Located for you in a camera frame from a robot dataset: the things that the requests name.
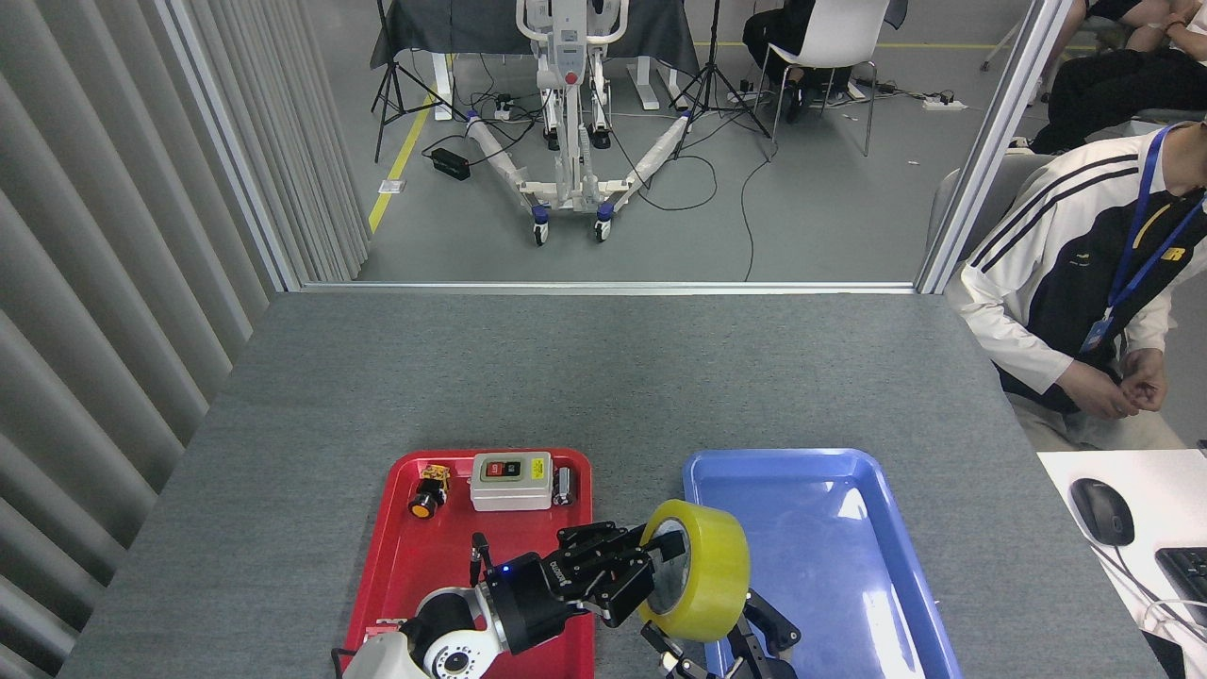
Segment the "person's left hand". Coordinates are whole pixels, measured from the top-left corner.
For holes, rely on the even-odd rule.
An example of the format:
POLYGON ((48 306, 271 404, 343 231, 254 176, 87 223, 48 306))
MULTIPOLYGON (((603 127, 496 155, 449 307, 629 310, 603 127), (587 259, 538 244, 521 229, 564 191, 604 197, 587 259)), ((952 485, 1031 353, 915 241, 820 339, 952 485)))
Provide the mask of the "person's left hand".
POLYGON ((1138 349, 1123 357, 1120 390, 1129 400, 1129 414, 1159 412, 1168 396, 1166 358, 1160 349, 1138 349))

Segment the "person's right hand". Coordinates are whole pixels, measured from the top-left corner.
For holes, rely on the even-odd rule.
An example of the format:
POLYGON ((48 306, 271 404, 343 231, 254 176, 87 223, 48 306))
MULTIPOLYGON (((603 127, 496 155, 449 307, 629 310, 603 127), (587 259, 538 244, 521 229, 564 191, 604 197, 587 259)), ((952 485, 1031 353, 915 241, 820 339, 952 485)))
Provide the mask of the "person's right hand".
POLYGON ((1100 420, 1123 420, 1137 412, 1120 386, 1094 365, 1072 361, 1056 379, 1056 386, 1081 412, 1100 420))

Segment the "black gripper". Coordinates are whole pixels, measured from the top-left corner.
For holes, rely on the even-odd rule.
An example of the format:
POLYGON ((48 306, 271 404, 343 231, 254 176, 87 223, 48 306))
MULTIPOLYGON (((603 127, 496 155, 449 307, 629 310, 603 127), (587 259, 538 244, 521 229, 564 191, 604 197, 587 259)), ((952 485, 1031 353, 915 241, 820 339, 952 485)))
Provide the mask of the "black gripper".
MULTIPOLYGON (((594 522, 556 532, 559 550, 542 560, 536 552, 519 555, 486 569, 484 586, 491 610, 511 654, 527 652, 561 636, 573 616, 590 613, 616 628, 653 592, 651 557, 622 557, 655 551, 661 560, 686 555, 686 537, 672 532, 643 538, 637 527, 594 522)), ((690 660, 665 633, 647 621, 639 634, 659 654, 665 678, 717 678, 690 660)), ((747 592, 742 613, 728 632, 734 662, 729 678, 797 678, 791 649, 801 631, 754 589, 747 592)))

